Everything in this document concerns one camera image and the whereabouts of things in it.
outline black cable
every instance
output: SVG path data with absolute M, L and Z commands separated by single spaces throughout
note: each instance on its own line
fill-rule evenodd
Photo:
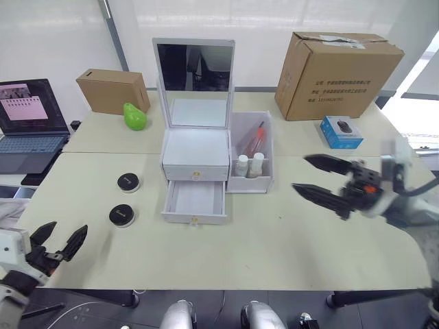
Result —
M 225 305 L 225 303 L 226 303 L 226 291 L 223 290 L 223 291 L 222 291 L 222 304 L 221 304 L 221 307 L 219 308 L 220 310 L 218 311 L 217 316 L 216 316 L 215 319 L 213 320 L 212 327 L 217 323 L 218 318 L 220 317 L 221 312 L 222 312 L 222 310 L 224 309 L 224 305 Z
M 397 192 L 399 195 L 402 195 L 404 197 L 415 197 L 417 195 L 421 195 L 429 190 L 431 190 L 436 185 L 439 185 L 439 178 L 435 178 L 434 180 L 426 183 L 425 185 L 422 185 L 421 187 L 415 188 L 411 191 L 399 191 Z
M 421 187 L 415 188 L 411 191 L 406 191 L 404 187 L 404 178 L 404 166 L 401 164 L 396 164 L 393 168 L 393 191 L 404 197 L 415 197 L 417 195 L 421 195 L 428 190 L 431 190 L 436 185 L 439 185 L 439 178 L 435 178 Z

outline mirror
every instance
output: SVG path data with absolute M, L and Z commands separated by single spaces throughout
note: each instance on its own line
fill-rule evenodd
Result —
M 224 127 L 233 47 L 158 43 L 157 53 L 170 123 Z

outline white vanity box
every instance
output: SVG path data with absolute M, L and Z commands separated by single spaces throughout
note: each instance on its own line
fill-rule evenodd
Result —
M 226 189 L 266 193 L 271 185 L 270 115 L 231 113 L 233 40 L 155 38 L 153 44 L 166 123 L 161 166 L 168 189 L 162 214 L 174 223 L 226 223 Z M 249 129 L 257 130 L 262 121 L 263 175 L 236 177 L 237 152 L 249 138 Z

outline laptop keyboard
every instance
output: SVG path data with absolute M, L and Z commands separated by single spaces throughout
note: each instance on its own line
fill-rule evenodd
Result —
M 0 153 L 53 153 L 64 136 L 3 137 Z

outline laptop screen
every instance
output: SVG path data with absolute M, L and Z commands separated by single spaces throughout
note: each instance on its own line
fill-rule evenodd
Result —
M 0 82 L 0 128 L 5 135 L 69 131 L 47 79 Z

